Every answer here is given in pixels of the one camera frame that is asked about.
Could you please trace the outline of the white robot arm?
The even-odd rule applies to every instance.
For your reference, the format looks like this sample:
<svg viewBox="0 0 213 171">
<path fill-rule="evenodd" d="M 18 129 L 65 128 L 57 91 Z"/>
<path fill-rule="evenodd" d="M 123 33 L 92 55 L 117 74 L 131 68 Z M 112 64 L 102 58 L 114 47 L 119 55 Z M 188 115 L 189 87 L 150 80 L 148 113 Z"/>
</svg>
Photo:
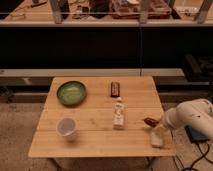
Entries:
<svg viewBox="0 0 213 171">
<path fill-rule="evenodd" d="M 167 110 L 161 123 L 167 129 L 190 126 L 213 140 L 213 104 L 207 99 L 182 102 Z"/>
</svg>

